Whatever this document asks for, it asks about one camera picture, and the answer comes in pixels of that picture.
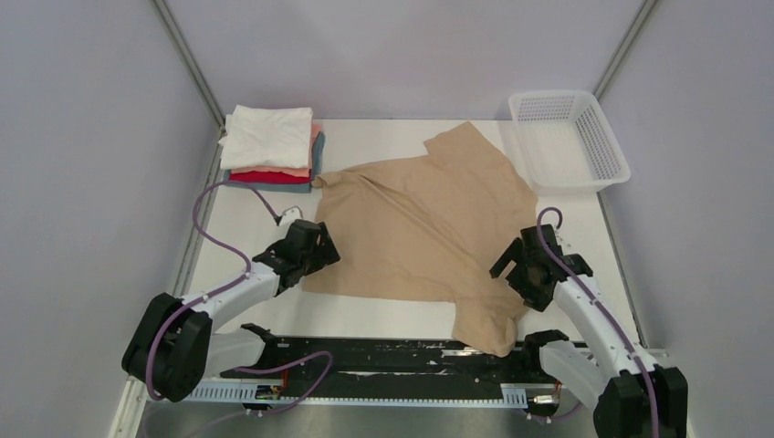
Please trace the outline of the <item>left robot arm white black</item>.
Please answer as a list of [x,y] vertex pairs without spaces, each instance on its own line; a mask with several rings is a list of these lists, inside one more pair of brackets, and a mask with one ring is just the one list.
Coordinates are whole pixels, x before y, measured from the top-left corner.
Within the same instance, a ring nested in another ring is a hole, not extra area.
[[121,367],[155,397],[179,402],[204,377],[246,367],[271,376],[279,354],[256,328],[220,328],[245,310],[281,295],[300,280],[340,261],[327,226],[297,219],[284,238],[254,256],[245,272],[220,287],[184,297],[161,293],[146,308]]

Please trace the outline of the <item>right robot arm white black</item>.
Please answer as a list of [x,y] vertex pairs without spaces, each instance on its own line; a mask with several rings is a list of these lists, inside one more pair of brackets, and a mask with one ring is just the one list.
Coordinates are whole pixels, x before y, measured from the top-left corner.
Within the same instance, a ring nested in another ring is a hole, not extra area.
[[558,329],[525,337],[521,368],[562,383],[592,413],[599,437],[685,437],[688,383],[633,341],[604,302],[582,256],[566,255],[549,224],[521,230],[489,270],[533,310],[557,305],[581,334],[582,352]]

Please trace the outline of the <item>beige t shirt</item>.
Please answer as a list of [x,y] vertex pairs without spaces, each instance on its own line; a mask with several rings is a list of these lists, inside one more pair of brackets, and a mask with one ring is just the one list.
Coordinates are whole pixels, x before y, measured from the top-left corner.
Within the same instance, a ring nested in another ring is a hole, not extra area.
[[536,223],[538,198],[511,160],[466,122],[427,140],[423,156],[325,172],[316,221],[340,260],[304,279],[307,292],[450,302],[452,336],[506,356],[527,314],[490,268]]

